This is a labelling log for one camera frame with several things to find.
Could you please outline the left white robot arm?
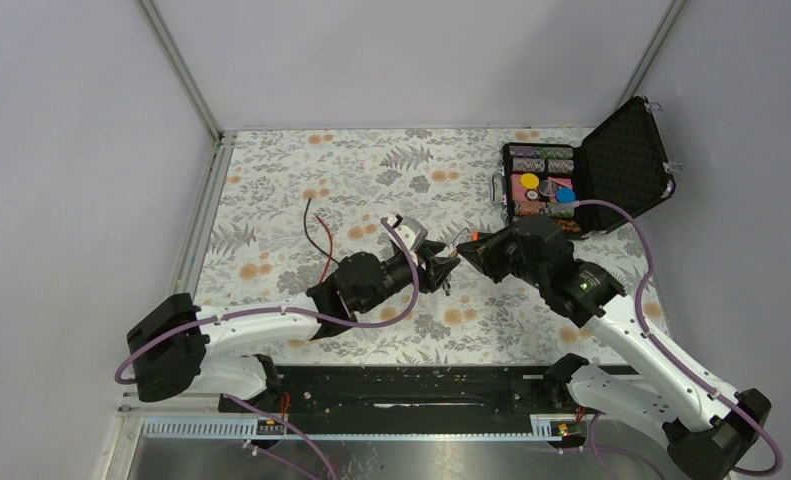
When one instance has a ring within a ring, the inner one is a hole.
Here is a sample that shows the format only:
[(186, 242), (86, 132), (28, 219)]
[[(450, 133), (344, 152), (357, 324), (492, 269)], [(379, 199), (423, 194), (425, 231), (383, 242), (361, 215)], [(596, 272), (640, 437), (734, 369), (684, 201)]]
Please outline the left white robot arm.
[(322, 282), (283, 301), (237, 307), (199, 307), (188, 293), (169, 296), (126, 335), (130, 355), (115, 374), (154, 403), (184, 393), (230, 394), (267, 411), (280, 401), (273, 360), (254, 347), (278, 341), (335, 337), (360, 327), (368, 313), (405, 289), (413, 295), (448, 288), (460, 260), (440, 242), (394, 250), (382, 261), (359, 252), (344, 258)]

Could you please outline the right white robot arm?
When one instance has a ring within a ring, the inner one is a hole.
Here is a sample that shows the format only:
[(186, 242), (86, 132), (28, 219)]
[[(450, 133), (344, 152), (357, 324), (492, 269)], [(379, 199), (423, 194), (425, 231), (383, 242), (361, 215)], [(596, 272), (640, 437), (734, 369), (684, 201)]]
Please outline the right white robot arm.
[(567, 354), (544, 386), (554, 410), (580, 405), (620, 420), (663, 446), (691, 479), (725, 478), (759, 439), (770, 400), (755, 388), (738, 390), (656, 326), (644, 327), (623, 285), (576, 258), (551, 218), (517, 220), (456, 250), (495, 283), (513, 276), (534, 286), (553, 312), (607, 344), (647, 383), (639, 387)]

